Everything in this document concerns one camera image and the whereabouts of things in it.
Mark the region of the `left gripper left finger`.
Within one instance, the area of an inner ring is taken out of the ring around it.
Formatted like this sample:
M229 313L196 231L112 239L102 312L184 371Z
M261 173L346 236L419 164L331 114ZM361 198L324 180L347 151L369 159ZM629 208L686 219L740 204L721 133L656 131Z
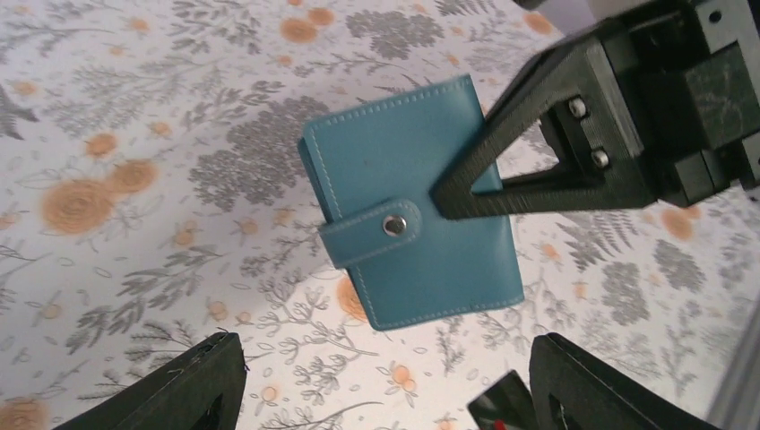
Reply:
M246 385L239 336L217 332L59 430L234 430Z

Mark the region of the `teal leather card holder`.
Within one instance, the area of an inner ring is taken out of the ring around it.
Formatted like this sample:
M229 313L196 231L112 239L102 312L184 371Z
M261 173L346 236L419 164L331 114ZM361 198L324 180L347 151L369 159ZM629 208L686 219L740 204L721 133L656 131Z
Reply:
M509 219L448 220L430 196L482 121L463 75L305 125L298 150L319 235L375 330L523 301Z

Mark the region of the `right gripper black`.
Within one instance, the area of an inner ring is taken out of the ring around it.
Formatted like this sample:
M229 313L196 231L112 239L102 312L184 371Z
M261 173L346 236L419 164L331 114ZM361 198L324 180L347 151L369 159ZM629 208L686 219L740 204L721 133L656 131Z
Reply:
M759 201L759 3L591 1L627 42L586 36L533 56L438 178L446 219L682 208L739 184ZM643 137L626 81L649 129ZM499 189L475 182L516 143L546 162L511 166Z

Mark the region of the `black vip card upper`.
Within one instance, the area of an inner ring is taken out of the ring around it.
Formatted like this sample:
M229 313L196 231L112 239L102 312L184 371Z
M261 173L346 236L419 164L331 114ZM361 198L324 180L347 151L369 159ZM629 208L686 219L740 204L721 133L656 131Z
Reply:
M481 430L539 429L531 393L515 370L472 400L467 409Z

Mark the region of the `floral table mat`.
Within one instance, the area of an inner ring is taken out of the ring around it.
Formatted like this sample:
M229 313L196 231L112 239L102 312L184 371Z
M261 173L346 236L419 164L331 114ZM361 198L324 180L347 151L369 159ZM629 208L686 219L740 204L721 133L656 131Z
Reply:
M489 108L558 13L510 1L4 1L1 426L52 429L218 330L241 429L471 429L559 331L704 415L759 298L759 211L514 219L525 300L374 331L296 150L313 116L471 75Z

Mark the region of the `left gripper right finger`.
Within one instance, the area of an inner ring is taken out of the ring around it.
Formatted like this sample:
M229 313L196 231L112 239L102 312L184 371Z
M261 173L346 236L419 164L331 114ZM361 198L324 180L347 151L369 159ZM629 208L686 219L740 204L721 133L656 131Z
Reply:
M532 342L529 373L539 429L715 428L555 332Z

